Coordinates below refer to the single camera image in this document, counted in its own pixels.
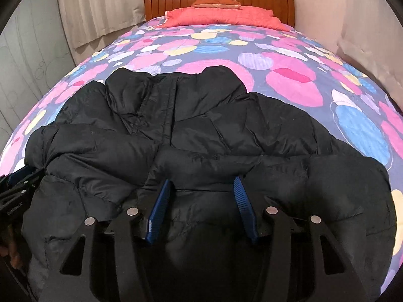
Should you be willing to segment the person's left hand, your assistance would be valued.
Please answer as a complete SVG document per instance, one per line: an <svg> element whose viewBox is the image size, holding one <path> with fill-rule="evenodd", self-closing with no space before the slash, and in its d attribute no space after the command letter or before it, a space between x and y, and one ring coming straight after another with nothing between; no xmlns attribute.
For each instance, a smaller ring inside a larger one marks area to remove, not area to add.
<svg viewBox="0 0 403 302"><path fill-rule="evenodd" d="M22 239L12 227L8 225L1 231L1 257L8 256L12 268L21 270L24 265L22 257Z"/></svg>

